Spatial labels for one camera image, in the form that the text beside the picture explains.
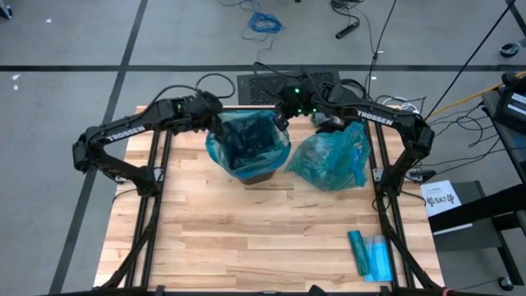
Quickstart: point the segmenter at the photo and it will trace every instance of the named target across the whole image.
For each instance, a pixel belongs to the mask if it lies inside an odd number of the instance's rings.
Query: wooden table
[[[314,131],[309,118],[290,121],[289,158]],[[152,134],[130,138],[124,160],[146,165]],[[370,169],[365,187],[341,192],[321,192],[284,173],[284,167],[271,180],[246,186],[210,159],[205,137],[187,132],[172,140],[149,289],[162,284],[166,290],[305,291],[318,284],[331,292],[376,292],[389,285],[366,283],[358,275],[347,239],[350,230],[381,234],[371,207]],[[372,138],[381,164],[374,132]],[[385,141],[394,163],[403,150],[398,133],[385,128]],[[131,188],[127,183],[117,192]],[[420,194],[413,183],[404,184],[404,190]],[[95,285],[105,282],[130,250],[139,201],[130,192],[114,202]],[[437,284],[444,284],[423,202],[402,195],[399,207],[409,250]],[[394,255],[404,286],[399,254]]]

